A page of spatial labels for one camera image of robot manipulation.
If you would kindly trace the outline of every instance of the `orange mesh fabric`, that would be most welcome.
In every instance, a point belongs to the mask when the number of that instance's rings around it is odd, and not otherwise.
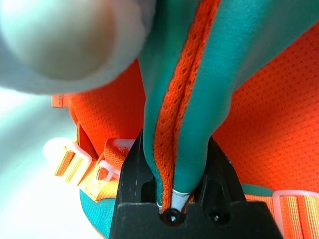
[[[154,158],[163,180],[162,210],[170,206],[171,200],[177,136],[181,123],[180,119],[179,126],[175,129],[178,111],[181,102],[184,102],[185,86],[188,85],[187,89],[189,89],[195,80],[199,61],[216,14],[216,6],[216,0],[203,0],[199,4],[194,23],[190,27],[187,41],[159,113],[154,139]]]
[[[144,103],[137,61],[114,82],[69,96],[72,118],[80,123],[97,155],[102,154],[109,138],[135,139],[138,136],[143,127]]]
[[[319,23],[233,96],[214,134],[242,183],[319,192]]]
[[[99,155],[96,153],[92,142],[90,141],[88,135],[84,132],[80,123],[77,123],[76,141],[77,144],[83,150],[85,150],[92,158],[99,158]]]

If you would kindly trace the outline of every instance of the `white fluffy object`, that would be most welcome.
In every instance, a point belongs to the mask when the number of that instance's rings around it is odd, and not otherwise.
[[[138,56],[156,0],[1,0],[0,86],[80,92],[114,80]]]

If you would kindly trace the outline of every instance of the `plastic slider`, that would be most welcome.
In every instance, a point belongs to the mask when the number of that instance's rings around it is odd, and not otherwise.
[[[162,206],[158,203],[158,201],[156,201],[156,205],[159,208],[159,212],[161,212]]]
[[[67,183],[78,185],[92,163],[92,157],[68,138],[53,138],[43,147],[45,157],[54,166],[60,164],[59,161],[63,159],[61,154],[65,154],[66,151],[74,152],[75,156],[65,170],[63,178]]]
[[[99,166],[102,168],[105,168],[109,173],[108,175],[103,179],[106,182],[109,182],[112,178],[116,178],[117,180],[120,179],[120,171],[115,169],[111,164],[109,164],[107,161],[102,160],[99,163]]]
[[[171,196],[171,208],[175,208],[181,212],[187,200],[189,199],[189,196],[190,193],[180,193],[173,189]]]
[[[130,150],[134,142],[135,142],[135,139],[117,138],[113,141],[113,146],[118,148],[127,148],[128,150]]]

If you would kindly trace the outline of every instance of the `translucent plastic buckle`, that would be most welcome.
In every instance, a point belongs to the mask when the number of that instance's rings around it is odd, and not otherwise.
[[[78,144],[72,142],[68,138],[53,138],[49,140],[43,147],[43,154],[48,159],[54,171],[61,164],[61,161],[63,160],[67,151],[72,151],[75,153],[76,156],[74,158],[76,158],[78,161],[78,167],[77,170],[73,172],[74,169],[72,167],[74,166],[74,163],[70,163],[63,173],[63,177],[69,177],[70,174],[72,174],[72,179],[70,182],[77,185],[81,181],[83,174],[92,163],[92,157],[86,151],[81,149]]]
[[[115,139],[113,142],[113,146],[119,147],[119,148],[127,148],[130,150],[132,148],[132,145],[134,143],[133,139]],[[105,168],[108,171],[108,175],[103,179],[104,181],[109,182],[112,178],[115,178],[117,180],[120,179],[120,170],[114,168],[111,164],[109,164],[107,161],[102,160],[99,163],[99,166],[102,168]]]
[[[282,196],[312,196],[319,198],[319,193],[303,190],[280,190],[273,193],[274,218],[282,236],[284,237],[284,223],[280,204],[280,197]]]
[[[106,182],[109,182],[112,178],[116,178],[117,180],[120,179],[120,171],[114,168],[111,164],[107,161],[102,160],[99,163],[99,166],[105,168],[108,171],[108,175],[103,179]]]

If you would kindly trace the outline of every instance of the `orange mesh trim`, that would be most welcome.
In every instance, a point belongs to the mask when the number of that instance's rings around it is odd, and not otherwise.
[[[178,116],[177,112],[196,55],[199,54],[196,58],[197,61],[201,59],[202,48],[204,48],[208,37],[206,32],[209,31],[205,31],[205,29],[211,28],[211,19],[215,15],[216,5],[215,0],[203,0],[199,4],[194,23],[190,27],[187,41],[159,113],[154,139],[154,158],[163,180],[162,210],[169,208],[171,201],[172,178],[176,160],[177,142],[174,140],[174,127]]]

